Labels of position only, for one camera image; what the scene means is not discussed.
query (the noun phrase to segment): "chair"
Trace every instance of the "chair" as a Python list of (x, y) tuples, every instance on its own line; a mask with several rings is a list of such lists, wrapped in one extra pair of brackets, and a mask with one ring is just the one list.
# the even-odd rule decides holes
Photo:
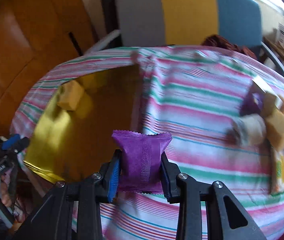
[(257, 58), (263, 49), (284, 77), (284, 66), (262, 42), (261, 12), (254, 0), (116, 0), (116, 8), (120, 30), (88, 52), (105, 48), (119, 35), (123, 46), (155, 47), (200, 45), (219, 34), (247, 46)]

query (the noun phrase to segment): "bolt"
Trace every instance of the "bolt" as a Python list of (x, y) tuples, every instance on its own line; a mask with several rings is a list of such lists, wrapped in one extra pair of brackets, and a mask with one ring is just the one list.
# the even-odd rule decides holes
[(186, 173), (180, 173), (180, 174), (178, 175), (178, 177), (179, 177), (180, 179), (187, 179), (187, 174), (186, 174)]
[(65, 181), (64, 180), (57, 181), (55, 183), (55, 186), (57, 186), (57, 187), (64, 187), (65, 186)]
[(102, 177), (102, 175), (101, 175), (101, 173), (99, 173), (99, 172), (96, 172), (96, 173), (93, 173), (92, 174), (92, 178), (93, 179), (100, 179)]
[(217, 180), (217, 181), (214, 182), (214, 186), (221, 188), (221, 187), (223, 187), (223, 183)]

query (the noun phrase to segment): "yellow and white packet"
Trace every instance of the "yellow and white packet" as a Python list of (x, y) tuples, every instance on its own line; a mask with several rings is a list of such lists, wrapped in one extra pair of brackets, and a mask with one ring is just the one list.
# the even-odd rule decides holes
[(284, 192), (284, 152), (271, 147), (271, 162), (271, 195), (276, 195)]

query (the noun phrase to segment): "chair backrest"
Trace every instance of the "chair backrest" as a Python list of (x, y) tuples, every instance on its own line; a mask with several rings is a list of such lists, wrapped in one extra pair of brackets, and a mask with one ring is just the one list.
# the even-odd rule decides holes
[(260, 47), (261, 13), (254, 0), (117, 0), (124, 46), (199, 45), (219, 34)]

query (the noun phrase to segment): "pile of objects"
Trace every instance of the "pile of objects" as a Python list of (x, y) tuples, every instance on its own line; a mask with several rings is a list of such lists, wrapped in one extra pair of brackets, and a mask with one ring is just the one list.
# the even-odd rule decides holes
[(260, 77), (250, 90), (233, 120), (236, 142), (241, 147), (256, 146), (267, 139), (271, 145), (271, 194), (284, 192), (284, 98), (277, 95)]

